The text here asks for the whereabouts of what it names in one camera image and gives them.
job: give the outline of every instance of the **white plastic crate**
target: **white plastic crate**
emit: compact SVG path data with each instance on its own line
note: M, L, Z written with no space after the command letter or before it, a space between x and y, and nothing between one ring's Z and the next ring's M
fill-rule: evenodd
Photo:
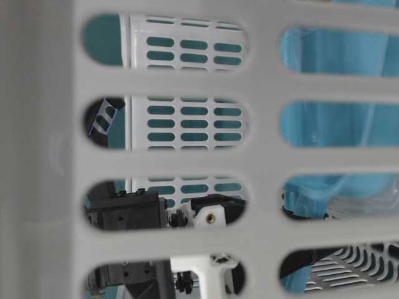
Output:
M290 298L277 276L282 259L305 247L398 239L398 217L293 224L277 211L281 184L296 173L399 172L397 149L294 149L279 136L282 107L298 98L397 103L395 80L293 75L281 63L278 43L289 26L306 24L399 33L397 12L294 0L5 0L0 33L2 60L0 297L79 298L89 270L105 261L165 258L229 250L248 273L243 298ZM82 28L96 14L221 19L248 36L246 62L233 72L118 70L90 60ZM81 128L85 109L99 95L228 97L248 113L251 129L231 151L107 152ZM196 173L238 178L248 189L242 221L223 230L93 231L81 197L101 181ZM393 298L397 288L341 293L342 298ZM335 298L333 293L324 298Z
M216 57L245 60L248 43L245 33L230 22L181 17L121 15L123 66L127 69L172 67L175 70L234 70L238 65L217 64ZM150 60L157 51L173 55L171 61ZM206 57L206 63L182 61L182 55ZM125 96L125 143L133 150L221 150L237 146L248 131L248 115L236 101L228 98L160 96ZM171 140L151 140L151 135L171 136ZM185 192L187 186L193 186ZM182 178L130 178L126 190L168 188L167 197L180 204L190 197L212 193L245 198L245 190L234 179L207 173Z

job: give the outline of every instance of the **black machine part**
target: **black machine part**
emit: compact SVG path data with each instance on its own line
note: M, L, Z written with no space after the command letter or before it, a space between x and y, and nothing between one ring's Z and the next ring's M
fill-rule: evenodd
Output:
M114 109L114 113L123 109L125 107L125 101L122 98L104 98L96 101L93 105L89 107L86 111L84 119L85 132L88 134L89 138L97 145L104 148L108 147L108 135L103 134L96 129L93 129L93 124L96 118L99 116L100 107L103 101L106 100Z
M175 287L180 293L186 292L188 295L191 294L193 292L193 285L194 281L190 271L177 273Z
M120 192L115 197L97 197L101 189L109 192L107 184L89 193L90 209L86 210L86 215L94 227L107 230L167 227L166 201L156 191L139 189L135 193ZM176 297L169 260L103 265L87 278L87 288L92 295L119 285L125 285L134 299Z
M294 220L311 220L312 219L309 217L302 217L302 216L295 215L292 211L287 210L284 206L282 207L282 211L286 216L288 216L289 218L294 219ZM329 217L330 216L327 213L324 214L324 219L329 218Z

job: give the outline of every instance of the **blue plastic sheet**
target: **blue plastic sheet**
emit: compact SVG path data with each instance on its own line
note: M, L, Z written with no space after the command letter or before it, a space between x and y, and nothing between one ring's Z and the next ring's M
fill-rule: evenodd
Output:
M397 7L396 0L333 0ZM399 76L399 38L372 32L296 28L281 39L281 57L293 71L366 77ZM281 116L281 133L293 146L399 145L399 108L393 105L297 102ZM366 197L380 192L391 174L302 176L290 179L285 208L322 219L332 196ZM286 290L303 293L310 267L282 280Z

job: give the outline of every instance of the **teal fabric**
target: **teal fabric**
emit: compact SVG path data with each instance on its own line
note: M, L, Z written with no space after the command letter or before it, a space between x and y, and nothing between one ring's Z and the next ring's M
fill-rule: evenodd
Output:
M397 7L396 0L333 0L350 4ZM399 38L380 33L297 28L281 39L281 56L294 72L308 74L399 76ZM280 122L292 146L397 146L397 105L297 102ZM380 192L391 174L301 176L284 186L285 208L295 215L322 219L334 195L366 197ZM310 268L282 280L286 290L303 293Z

